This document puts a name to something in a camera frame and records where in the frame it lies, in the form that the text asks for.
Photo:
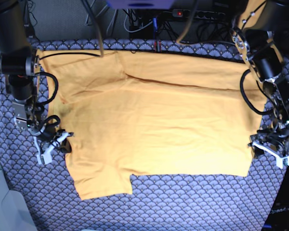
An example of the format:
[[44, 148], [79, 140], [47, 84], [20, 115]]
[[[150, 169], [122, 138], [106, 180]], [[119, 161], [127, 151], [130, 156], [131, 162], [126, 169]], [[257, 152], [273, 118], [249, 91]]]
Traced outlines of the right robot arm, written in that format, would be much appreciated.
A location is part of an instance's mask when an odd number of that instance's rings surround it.
[[[28, 130], [34, 138], [38, 163], [51, 163], [54, 149], [70, 153], [67, 138], [73, 133], [56, 129], [61, 122], [56, 115], [42, 118], [45, 105], [55, 99], [59, 84], [54, 75], [40, 70], [37, 50], [27, 41], [22, 12], [16, 0], [0, 0], [0, 73], [5, 75], [7, 93], [14, 97], [16, 125], [21, 130]], [[38, 88], [33, 80], [38, 76], [50, 77], [54, 82], [53, 94], [44, 102], [38, 102]]]

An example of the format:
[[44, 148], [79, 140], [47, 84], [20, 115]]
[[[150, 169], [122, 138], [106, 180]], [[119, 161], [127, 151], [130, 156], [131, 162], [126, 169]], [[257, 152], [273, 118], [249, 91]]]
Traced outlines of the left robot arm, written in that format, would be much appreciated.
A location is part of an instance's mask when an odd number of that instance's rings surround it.
[[[258, 115], [271, 116], [272, 124], [250, 137], [255, 157], [269, 153], [276, 166], [289, 166], [289, 82], [283, 75], [284, 60], [274, 34], [289, 28], [289, 0], [240, 0], [232, 22], [232, 41], [248, 69], [240, 79], [240, 92]], [[259, 111], [247, 98], [243, 83], [252, 74], [272, 109]]]

